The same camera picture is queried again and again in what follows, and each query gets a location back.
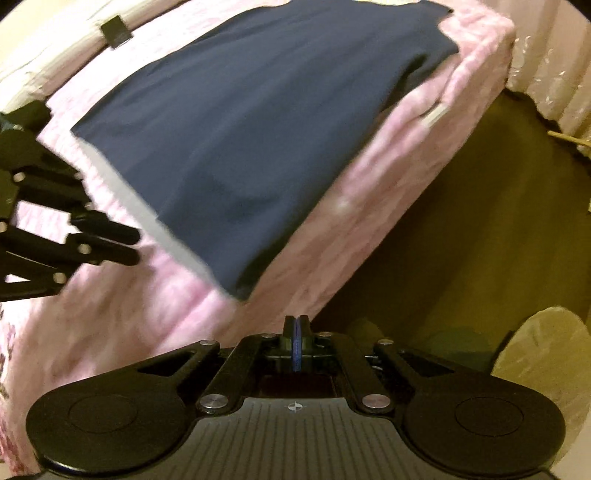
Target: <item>brown floor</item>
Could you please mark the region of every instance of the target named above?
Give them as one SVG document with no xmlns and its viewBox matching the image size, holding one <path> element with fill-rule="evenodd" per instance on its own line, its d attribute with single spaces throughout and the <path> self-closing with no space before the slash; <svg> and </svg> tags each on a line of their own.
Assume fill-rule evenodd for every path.
<svg viewBox="0 0 591 480">
<path fill-rule="evenodd" d="M 363 319 L 413 346 L 494 351 L 546 307 L 586 318 L 590 198 L 583 163 L 547 136 L 529 100 L 504 93 L 313 328 L 345 332 Z"/>
</svg>

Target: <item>gray fabric edge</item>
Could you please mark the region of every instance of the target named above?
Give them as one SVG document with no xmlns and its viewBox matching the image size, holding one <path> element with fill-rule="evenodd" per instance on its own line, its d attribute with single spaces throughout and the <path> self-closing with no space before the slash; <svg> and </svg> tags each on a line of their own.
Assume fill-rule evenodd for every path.
<svg viewBox="0 0 591 480">
<path fill-rule="evenodd" d="M 188 268 L 201 280 L 207 281 L 216 287 L 229 299 L 235 300 L 219 285 L 207 264 L 184 243 L 175 238 L 168 228 L 158 220 L 156 212 L 119 175 L 101 151 L 80 137 L 74 135 L 74 138 L 80 145 L 84 155 L 89 158 L 102 180 L 115 195 L 115 198 L 137 220 L 141 229 L 154 238 L 159 246 L 166 250 L 177 263 Z"/>
</svg>

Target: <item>crosshair symbol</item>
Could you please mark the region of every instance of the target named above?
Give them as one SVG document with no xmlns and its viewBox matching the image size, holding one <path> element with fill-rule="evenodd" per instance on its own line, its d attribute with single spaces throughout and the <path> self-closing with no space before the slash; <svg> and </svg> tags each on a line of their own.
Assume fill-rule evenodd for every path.
<svg viewBox="0 0 591 480">
<path fill-rule="evenodd" d="M 287 408 L 289 408 L 291 411 L 300 411 L 302 408 L 305 408 L 305 406 L 303 406 L 301 403 L 298 402 L 293 402 L 290 403 Z"/>
</svg>

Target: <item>pink fabric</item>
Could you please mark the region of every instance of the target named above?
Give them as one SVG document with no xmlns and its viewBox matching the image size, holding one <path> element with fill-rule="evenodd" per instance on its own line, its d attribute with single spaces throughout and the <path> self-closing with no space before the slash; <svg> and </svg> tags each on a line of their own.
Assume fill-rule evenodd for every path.
<svg viewBox="0 0 591 480">
<path fill-rule="evenodd" d="M 512 23 L 476 0 L 444 3 L 456 11 L 441 29 L 458 43 L 460 55 L 387 116 L 249 302 L 228 300 L 144 238 L 137 267 L 84 265 L 57 297 L 3 305 L 0 448 L 14 473 L 37 469 L 24 424 L 45 392 L 203 338 L 231 346 L 245 335 L 280 330 L 286 314 L 314 317 L 320 311 L 462 146 L 503 88 Z M 101 53 L 51 98 L 54 116 L 40 140 L 85 173 L 98 209 L 135 224 L 81 153 L 70 127 L 141 66 L 256 5 L 191 0 L 137 29 L 121 48 Z M 438 101 L 450 110 L 431 127 L 420 116 Z M 62 213 L 22 205 L 18 215 L 20 227 L 51 239 L 61 240 L 68 231 Z"/>
</svg>

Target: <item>black square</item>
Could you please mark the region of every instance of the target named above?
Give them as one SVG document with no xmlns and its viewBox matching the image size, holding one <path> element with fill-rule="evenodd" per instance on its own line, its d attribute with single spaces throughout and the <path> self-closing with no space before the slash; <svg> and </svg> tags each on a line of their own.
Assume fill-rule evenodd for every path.
<svg viewBox="0 0 591 480">
<path fill-rule="evenodd" d="M 119 15 L 102 24 L 100 29 L 103 32 L 107 43 L 113 49 L 120 47 L 134 36 L 129 28 L 127 28 L 127 25 L 123 23 L 123 20 Z"/>
</svg>

